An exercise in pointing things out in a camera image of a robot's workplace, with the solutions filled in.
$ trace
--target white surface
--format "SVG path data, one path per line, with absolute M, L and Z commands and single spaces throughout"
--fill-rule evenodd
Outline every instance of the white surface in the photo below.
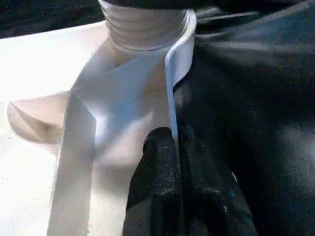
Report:
M 107 38 L 105 22 L 0 40 L 0 102 L 44 97 L 72 88 Z
M 0 103 L 1 236 L 46 235 L 57 149 L 17 136 Z
M 47 236 L 85 236 L 96 120 L 74 94 L 69 100 L 64 125 Z

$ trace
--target gloved hand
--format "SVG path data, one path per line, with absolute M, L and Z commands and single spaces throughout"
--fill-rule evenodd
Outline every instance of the gloved hand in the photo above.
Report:
M 189 126 L 176 155 L 169 128 L 153 130 L 129 189 L 123 235 L 256 235 L 231 171 Z

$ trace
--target black fabric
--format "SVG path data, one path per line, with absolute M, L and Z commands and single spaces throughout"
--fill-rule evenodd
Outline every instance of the black fabric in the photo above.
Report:
M 178 122 L 229 164 L 260 235 L 315 234 L 314 13 L 306 1 L 198 36 L 175 88 Z
M 133 8 L 145 9 L 188 9 L 202 6 L 206 0 L 106 0 L 106 2 Z
M 102 21 L 97 0 L 1 0 L 0 38 Z

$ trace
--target black glove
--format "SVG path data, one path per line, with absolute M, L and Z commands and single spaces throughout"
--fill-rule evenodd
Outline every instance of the black glove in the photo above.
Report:
M 180 159 L 169 128 L 148 135 L 130 183 L 123 235 L 256 235 L 231 171 L 189 126 L 182 128 Z

